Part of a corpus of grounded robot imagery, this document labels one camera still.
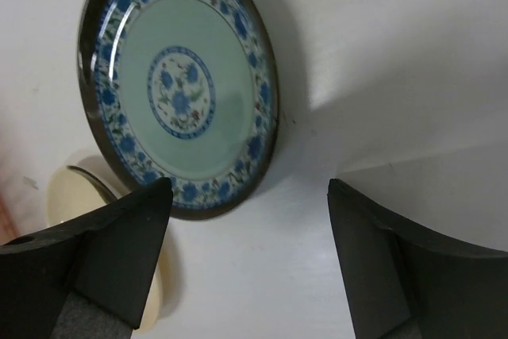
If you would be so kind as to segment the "cream plate with black motif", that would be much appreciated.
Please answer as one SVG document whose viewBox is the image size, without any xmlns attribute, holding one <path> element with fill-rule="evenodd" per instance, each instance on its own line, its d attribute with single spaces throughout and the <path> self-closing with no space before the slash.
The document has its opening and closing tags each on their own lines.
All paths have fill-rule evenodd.
<svg viewBox="0 0 508 339">
<path fill-rule="evenodd" d="M 59 225 L 106 206 L 129 193 L 122 185 L 85 160 L 68 163 L 55 170 L 46 190 L 45 220 L 48 227 Z M 153 329 L 162 316 L 164 250 L 160 251 L 156 270 L 145 304 L 141 324 L 135 334 Z"/>
</svg>

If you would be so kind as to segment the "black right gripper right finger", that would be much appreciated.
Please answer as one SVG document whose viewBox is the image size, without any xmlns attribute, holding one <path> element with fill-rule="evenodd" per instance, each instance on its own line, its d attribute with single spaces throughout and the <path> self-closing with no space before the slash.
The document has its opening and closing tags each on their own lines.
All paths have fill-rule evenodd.
<svg viewBox="0 0 508 339">
<path fill-rule="evenodd" d="M 328 206 L 356 337 L 506 337 L 506 252 L 426 228 L 339 179 Z"/>
</svg>

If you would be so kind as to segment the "blue floral plate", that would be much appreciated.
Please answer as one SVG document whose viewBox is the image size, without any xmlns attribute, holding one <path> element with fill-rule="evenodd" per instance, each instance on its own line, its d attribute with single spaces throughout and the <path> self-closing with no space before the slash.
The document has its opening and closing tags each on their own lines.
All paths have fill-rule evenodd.
<svg viewBox="0 0 508 339">
<path fill-rule="evenodd" d="M 173 215 L 206 220 L 256 189 L 279 84 L 252 0 L 86 0 L 77 64 L 96 144 L 130 190 L 167 177 Z"/>
</svg>

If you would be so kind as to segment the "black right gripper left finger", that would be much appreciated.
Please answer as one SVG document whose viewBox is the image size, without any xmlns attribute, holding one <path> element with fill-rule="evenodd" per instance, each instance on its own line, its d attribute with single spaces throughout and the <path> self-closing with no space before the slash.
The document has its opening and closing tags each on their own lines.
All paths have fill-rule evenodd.
<svg viewBox="0 0 508 339">
<path fill-rule="evenodd" d="M 172 205 L 150 185 L 1 247 L 3 338 L 129 338 L 140 327 Z"/>
</svg>

